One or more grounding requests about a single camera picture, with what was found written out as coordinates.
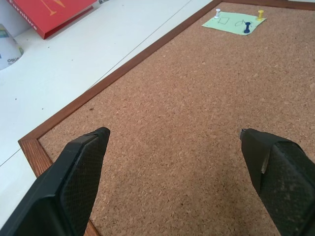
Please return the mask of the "red furniture book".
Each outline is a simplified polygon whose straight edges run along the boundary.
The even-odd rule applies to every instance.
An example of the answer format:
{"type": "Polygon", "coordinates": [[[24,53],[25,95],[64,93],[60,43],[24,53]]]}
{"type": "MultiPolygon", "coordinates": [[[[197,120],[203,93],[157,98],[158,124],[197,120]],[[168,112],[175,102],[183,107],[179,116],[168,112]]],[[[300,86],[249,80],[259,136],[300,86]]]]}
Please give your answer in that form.
{"type": "Polygon", "coordinates": [[[94,8],[97,0],[7,0],[43,39],[94,8]]]}

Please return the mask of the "white deli container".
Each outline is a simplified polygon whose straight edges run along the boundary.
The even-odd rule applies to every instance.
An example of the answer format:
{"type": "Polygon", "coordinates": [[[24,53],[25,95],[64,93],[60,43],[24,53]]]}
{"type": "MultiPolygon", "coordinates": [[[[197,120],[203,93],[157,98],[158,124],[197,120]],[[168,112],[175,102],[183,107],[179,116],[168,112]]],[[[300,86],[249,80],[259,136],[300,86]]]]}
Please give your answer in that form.
{"type": "Polygon", "coordinates": [[[0,24],[0,70],[15,63],[23,54],[23,48],[16,42],[4,25],[0,24]]]}

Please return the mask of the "green paper note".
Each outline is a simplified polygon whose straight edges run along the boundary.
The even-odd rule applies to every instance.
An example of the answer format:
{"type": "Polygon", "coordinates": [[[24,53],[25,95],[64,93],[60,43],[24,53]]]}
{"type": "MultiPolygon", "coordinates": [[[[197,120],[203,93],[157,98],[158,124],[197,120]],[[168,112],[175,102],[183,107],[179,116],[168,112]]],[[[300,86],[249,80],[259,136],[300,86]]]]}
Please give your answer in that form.
{"type": "Polygon", "coordinates": [[[214,17],[205,22],[202,26],[205,28],[211,28],[230,32],[238,35],[249,35],[251,34],[262,22],[266,20],[263,18],[262,21],[257,21],[257,16],[231,13],[231,12],[220,12],[220,17],[215,19],[214,17]],[[251,22],[250,33],[244,34],[246,28],[245,22],[251,22]]]}

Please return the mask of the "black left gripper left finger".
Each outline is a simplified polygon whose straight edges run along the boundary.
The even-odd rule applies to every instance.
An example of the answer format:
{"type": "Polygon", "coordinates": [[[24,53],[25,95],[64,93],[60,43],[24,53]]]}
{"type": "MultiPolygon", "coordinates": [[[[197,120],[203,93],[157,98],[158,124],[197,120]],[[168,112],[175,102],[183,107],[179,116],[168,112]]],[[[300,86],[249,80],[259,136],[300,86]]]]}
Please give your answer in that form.
{"type": "Polygon", "coordinates": [[[0,236],[83,236],[110,137],[106,127],[69,142],[32,184],[0,236]]]}

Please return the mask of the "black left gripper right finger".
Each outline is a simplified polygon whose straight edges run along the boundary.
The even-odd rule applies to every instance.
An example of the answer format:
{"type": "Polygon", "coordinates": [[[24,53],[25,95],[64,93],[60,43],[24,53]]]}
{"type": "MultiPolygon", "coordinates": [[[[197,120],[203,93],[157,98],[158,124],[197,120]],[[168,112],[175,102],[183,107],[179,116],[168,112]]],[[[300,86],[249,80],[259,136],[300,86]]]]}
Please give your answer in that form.
{"type": "Polygon", "coordinates": [[[242,129],[252,185],[281,236],[315,236],[315,163],[286,138],[242,129]]]}

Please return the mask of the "wood-framed cork board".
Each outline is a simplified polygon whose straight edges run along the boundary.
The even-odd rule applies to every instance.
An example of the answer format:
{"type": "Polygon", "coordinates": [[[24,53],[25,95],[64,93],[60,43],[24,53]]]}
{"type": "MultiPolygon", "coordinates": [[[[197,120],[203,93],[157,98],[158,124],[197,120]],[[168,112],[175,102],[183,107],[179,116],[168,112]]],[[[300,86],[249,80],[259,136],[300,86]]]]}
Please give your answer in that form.
{"type": "Polygon", "coordinates": [[[86,236],[280,236],[239,132],[297,142],[315,161],[315,3],[214,0],[24,136],[36,175],[70,140],[111,135],[86,236]],[[251,34],[202,25],[266,18],[251,34]]]}

